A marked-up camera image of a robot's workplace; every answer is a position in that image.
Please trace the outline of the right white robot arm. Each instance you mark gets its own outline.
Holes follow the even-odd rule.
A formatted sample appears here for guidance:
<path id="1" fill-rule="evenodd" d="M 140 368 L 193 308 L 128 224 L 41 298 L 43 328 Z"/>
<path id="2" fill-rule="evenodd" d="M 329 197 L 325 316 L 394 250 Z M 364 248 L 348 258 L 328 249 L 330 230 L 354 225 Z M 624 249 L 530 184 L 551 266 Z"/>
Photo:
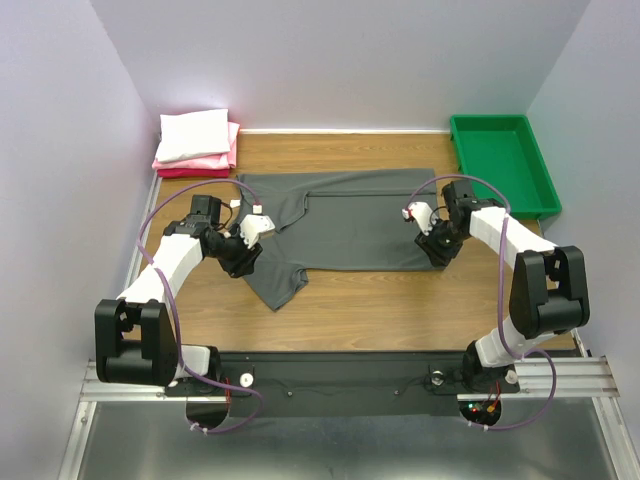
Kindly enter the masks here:
<path id="1" fill-rule="evenodd" d="M 587 324 L 590 317 L 585 260 L 575 246 L 558 246 L 510 214 L 500 193 L 480 199 L 477 178 L 451 175 L 441 190 L 447 218 L 412 195 L 402 211 L 418 226 L 416 244 L 432 265 L 446 267 L 474 238 L 499 257 L 498 323 L 466 349 L 460 378 L 469 390 L 504 380 L 510 365 L 554 336 Z"/>

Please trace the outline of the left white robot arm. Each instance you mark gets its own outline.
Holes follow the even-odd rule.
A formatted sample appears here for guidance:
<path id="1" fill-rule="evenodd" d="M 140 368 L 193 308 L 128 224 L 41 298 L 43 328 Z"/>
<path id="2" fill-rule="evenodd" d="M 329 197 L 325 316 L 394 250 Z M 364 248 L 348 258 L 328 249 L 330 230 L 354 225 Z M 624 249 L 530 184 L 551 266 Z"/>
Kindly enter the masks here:
<path id="1" fill-rule="evenodd" d="M 221 222 L 225 203 L 195 195 L 189 213 L 171 222 L 154 255 L 117 298 L 94 313 L 96 370 L 100 381 L 167 387 L 186 378 L 199 393 L 215 392 L 223 371 L 214 347 L 185 345 L 175 303 L 191 272 L 213 258 L 232 278 L 254 271 L 260 239 L 275 229 L 259 205 L 232 225 Z"/>

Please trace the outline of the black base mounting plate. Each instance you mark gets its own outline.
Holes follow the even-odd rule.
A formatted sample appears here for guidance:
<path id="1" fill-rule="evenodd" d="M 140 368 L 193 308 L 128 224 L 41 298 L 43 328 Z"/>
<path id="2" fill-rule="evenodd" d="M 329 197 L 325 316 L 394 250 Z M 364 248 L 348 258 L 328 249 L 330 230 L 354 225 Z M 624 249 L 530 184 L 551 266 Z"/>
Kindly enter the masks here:
<path id="1" fill-rule="evenodd" d="M 260 399 L 227 395 L 235 418 L 390 415 L 456 416 L 464 395 L 485 400 L 519 390 L 508 370 L 463 375 L 460 351 L 414 352 L 224 352 L 213 357 L 214 379 L 237 385 L 252 376 Z"/>

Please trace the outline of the dark grey t-shirt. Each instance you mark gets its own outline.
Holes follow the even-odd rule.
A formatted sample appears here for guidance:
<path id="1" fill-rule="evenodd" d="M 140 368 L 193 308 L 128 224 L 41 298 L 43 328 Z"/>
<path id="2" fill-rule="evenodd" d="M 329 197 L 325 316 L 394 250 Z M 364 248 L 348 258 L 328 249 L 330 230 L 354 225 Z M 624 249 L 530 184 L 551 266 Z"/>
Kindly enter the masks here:
<path id="1" fill-rule="evenodd" d="M 323 173 L 240 174 L 240 217 L 255 197 L 275 225 L 245 281 L 273 311 L 308 282 L 310 269 L 430 271 L 415 244 L 418 227 L 403 220 L 409 198 L 437 206 L 429 168 Z"/>

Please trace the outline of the green plastic tray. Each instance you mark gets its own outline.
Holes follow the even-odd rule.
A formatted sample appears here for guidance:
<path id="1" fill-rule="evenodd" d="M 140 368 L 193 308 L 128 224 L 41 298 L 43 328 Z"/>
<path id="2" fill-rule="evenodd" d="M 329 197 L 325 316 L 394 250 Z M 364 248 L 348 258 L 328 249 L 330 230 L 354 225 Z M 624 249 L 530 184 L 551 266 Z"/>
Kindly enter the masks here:
<path id="1" fill-rule="evenodd" d="M 524 115 L 453 115 L 451 140 L 462 174 L 498 189 L 517 219 L 542 220 L 562 205 Z"/>

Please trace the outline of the white folded t-shirt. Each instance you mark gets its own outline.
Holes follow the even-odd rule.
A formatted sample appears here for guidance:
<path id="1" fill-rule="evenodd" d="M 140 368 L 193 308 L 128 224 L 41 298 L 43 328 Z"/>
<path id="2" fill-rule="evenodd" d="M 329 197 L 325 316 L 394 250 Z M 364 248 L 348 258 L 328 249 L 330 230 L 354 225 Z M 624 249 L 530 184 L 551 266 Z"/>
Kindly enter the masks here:
<path id="1" fill-rule="evenodd" d="M 160 163 L 228 153 L 231 145 L 228 110 L 214 109 L 180 115 L 161 115 Z"/>

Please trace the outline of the pink folded t-shirt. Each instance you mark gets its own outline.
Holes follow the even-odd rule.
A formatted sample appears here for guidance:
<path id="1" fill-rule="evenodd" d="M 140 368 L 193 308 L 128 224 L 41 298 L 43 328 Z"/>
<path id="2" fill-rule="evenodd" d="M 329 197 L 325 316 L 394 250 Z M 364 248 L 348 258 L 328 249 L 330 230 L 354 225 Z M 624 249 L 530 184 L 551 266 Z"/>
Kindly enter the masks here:
<path id="1" fill-rule="evenodd" d="M 230 151 L 222 154 L 208 155 L 204 157 L 192 158 L 187 160 L 179 160 L 173 162 L 161 163 L 154 160 L 152 168 L 154 170 L 161 169 L 209 169 L 209 170 L 225 170 L 236 167 L 237 158 L 237 137 L 240 125 L 234 122 L 228 123 L 228 140 L 230 142 Z"/>

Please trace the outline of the red folded t-shirt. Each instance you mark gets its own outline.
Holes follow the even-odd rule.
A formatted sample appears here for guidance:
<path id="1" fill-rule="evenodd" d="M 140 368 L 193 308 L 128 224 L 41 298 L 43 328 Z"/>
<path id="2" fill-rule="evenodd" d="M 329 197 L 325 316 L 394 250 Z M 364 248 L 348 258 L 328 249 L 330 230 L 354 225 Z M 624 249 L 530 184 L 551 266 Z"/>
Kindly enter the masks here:
<path id="1" fill-rule="evenodd" d="M 194 168 L 175 168 L 175 169 L 158 169 L 156 171 L 160 178 L 228 178 L 231 170 L 228 168 L 215 169 L 194 169 Z"/>

